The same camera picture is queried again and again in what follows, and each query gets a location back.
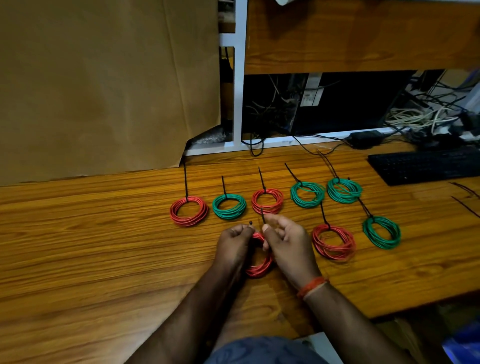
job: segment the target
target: black keyboard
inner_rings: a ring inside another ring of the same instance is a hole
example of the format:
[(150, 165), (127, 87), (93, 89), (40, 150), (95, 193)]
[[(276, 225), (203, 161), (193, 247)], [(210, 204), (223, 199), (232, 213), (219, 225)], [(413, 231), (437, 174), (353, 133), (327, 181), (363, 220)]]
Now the black keyboard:
[(389, 186), (480, 176), (480, 151), (472, 146), (372, 154), (368, 162)]

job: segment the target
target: red wire coil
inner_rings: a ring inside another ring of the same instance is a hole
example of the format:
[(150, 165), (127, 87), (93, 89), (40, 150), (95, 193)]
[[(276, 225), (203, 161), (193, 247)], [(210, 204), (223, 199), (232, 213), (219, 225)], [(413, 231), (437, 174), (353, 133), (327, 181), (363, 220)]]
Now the red wire coil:
[[(252, 239), (260, 240), (262, 244), (265, 241), (265, 238), (258, 232), (253, 233)], [(247, 276), (249, 276), (250, 278), (261, 278), (265, 275), (265, 273), (268, 271), (268, 269), (273, 263), (272, 253), (268, 252), (267, 254), (267, 257), (262, 264), (260, 264), (259, 266), (250, 266), (245, 270)]]
[(337, 226), (330, 226), (330, 230), (336, 232), (343, 241), (342, 245), (329, 245), (321, 238), (322, 232), (329, 229), (328, 225), (318, 225), (312, 231), (312, 240), (315, 249), (324, 257), (333, 260), (346, 260), (350, 258), (357, 249), (355, 239), (351, 232)]
[[(180, 216), (177, 215), (177, 213), (180, 210), (180, 207), (182, 207), (187, 202), (198, 203), (198, 205), (200, 206), (200, 211), (198, 211), (195, 216), (191, 216), (188, 218), (181, 218)], [(206, 202), (196, 196), (188, 196), (188, 201), (186, 198), (181, 198), (180, 200), (175, 201), (172, 204), (172, 206), (170, 206), (170, 217), (173, 220), (173, 222), (175, 222), (177, 225), (185, 226), (185, 227), (198, 224), (207, 216), (207, 212), (208, 212), (208, 205), (206, 204)]]
[[(260, 205), (257, 199), (262, 194), (270, 194), (274, 197), (275, 203), (273, 205)], [(258, 190), (252, 196), (252, 207), (257, 214), (277, 214), (283, 205), (283, 193), (275, 188), (267, 188), (266, 190)]]

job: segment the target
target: green wire coil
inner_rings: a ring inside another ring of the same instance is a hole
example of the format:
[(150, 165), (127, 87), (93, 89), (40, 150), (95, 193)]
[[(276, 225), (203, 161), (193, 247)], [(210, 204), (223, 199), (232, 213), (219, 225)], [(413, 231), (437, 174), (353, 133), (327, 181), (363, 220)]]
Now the green wire coil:
[[(388, 230), (390, 235), (392, 236), (391, 240), (384, 239), (380, 235), (377, 234), (375, 229), (373, 228), (372, 224), (378, 224), (383, 226), (385, 229)], [(400, 227), (395, 224), (392, 220), (384, 218), (383, 216), (373, 216), (366, 219), (363, 222), (363, 232), (367, 237), (370, 239), (372, 243), (382, 249), (393, 249), (400, 244), (400, 240), (402, 238), (402, 233), (400, 231)]]
[[(235, 200), (235, 201), (238, 201), (238, 203), (234, 207), (229, 208), (227, 210), (220, 209), (220, 204), (226, 200)], [(243, 212), (247, 208), (247, 203), (245, 199), (239, 194), (227, 194), (226, 197), (224, 194), (222, 194), (216, 197), (215, 200), (213, 200), (212, 205), (213, 205), (213, 212), (215, 212), (215, 215), (225, 220), (233, 220), (235, 218), (238, 218), (243, 214)]]
[(358, 200), (363, 191), (355, 181), (343, 178), (332, 178), (328, 181), (327, 192), (330, 198), (342, 204), (352, 204)]
[[(315, 197), (310, 201), (302, 200), (297, 194), (297, 190), (299, 188), (307, 192), (313, 192), (315, 194)], [(314, 182), (297, 182), (290, 189), (290, 198), (292, 199), (293, 202), (295, 202), (300, 207), (303, 207), (303, 208), (316, 207), (325, 198), (325, 187)]]

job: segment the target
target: wire coil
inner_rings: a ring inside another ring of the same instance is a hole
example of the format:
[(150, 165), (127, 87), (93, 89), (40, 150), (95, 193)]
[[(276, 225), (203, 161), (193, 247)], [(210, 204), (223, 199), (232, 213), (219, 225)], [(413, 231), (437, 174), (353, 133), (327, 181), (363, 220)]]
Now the wire coil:
[[(334, 231), (342, 239), (342, 245), (329, 245), (322, 239), (322, 233), (325, 231)], [(327, 224), (318, 225), (312, 231), (313, 246), (319, 254), (332, 260), (347, 260), (355, 253), (357, 245), (351, 232), (338, 226), (328, 226)]]
[[(222, 210), (220, 209), (220, 204), (227, 200), (235, 200), (238, 203), (229, 209)], [(213, 200), (212, 208), (215, 215), (224, 220), (233, 220), (240, 217), (247, 207), (245, 199), (239, 194), (222, 194)]]
[[(273, 205), (261, 205), (257, 202), (258, 198), (263, 194), (269, 194), (275, 199)], [(252, 207), (257, 214), (277, 214), (282, 209), (283, 193), (275, 188), (267, 188), (258, 190), (252, 196)]]
[[(263, 242), (265, 241), (265, 238), (258, 232), (253, 233), (252, 240), (253, 239), (259, 240), (261, 244), (263, 244)], [(260, 264), (259, 266), (248, 267), (245, 270), (245, 273), (250, 278), (261, 278), (267, 273), (272, 263), (273, 263), (272, 253), (269, 251), (262, 264)]]
[[(297, 194), (298, 189), (313, 192), (315, 197), (310, 201), (302, 200)], [(302, 208), (317, 207), (325, 198), (325, 187), (314, 182), (297, 182), (290, 189), (290, 198), (296, 205)]]
[(352, 204), (358, 200), (362, 187), (355, 181), (335, 177), (328, 181), (327, 193), (334, 201), (342, 204)]
[[(178, 211), (180, 207), (182, 207), (187, 202), (196, 202), (200, 206), (200, 211), (197, 212), (195, 216), (191, 216), (188, 218), (182, 218), (178, 216)], [(208, 213), (208, 205), (204, 200), (196, 196), (188, 196), (188, 198), (181, 198), (180, 200), (175, 201), (172, 206), (170, 206), (170, 218), (175, 222), (177, 225), (180, 226), (193, 226), (201, 222)]]
[[(380, 235), (378, 235), (372, 226), (374, 223), (387, 229), (392, 236), (392, 239), (384, 239)], [(368, 219), (366, 219), (363, 222), (363, 232), (365, 233), (365, 235), (367, 235), (367, 237), (372, 243), (374, 243), (379, 248), (387, 250), (397, 247), (400, 244), (400, 240), (402, 238), (400, 227), (392, 220), (384, 218), (383, 216), (370, 216)]]

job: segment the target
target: orange wristband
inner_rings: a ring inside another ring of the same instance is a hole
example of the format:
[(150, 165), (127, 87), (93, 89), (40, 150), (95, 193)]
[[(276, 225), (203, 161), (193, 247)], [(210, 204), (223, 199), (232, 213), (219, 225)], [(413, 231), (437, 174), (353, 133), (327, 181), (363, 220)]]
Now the orange wristband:
[(328, 279), (325, 279), (323, 277), (317, 277), (312, 279), (310, 283), (306, 284), (302, 289), (300, 289), (300, 291), (297, 293), (297, 297), (303, 300), (303, 298), (305, 298), (308, 292), (320, 286), (321, 284), (324, 284), (325, 282), (328, 282)]

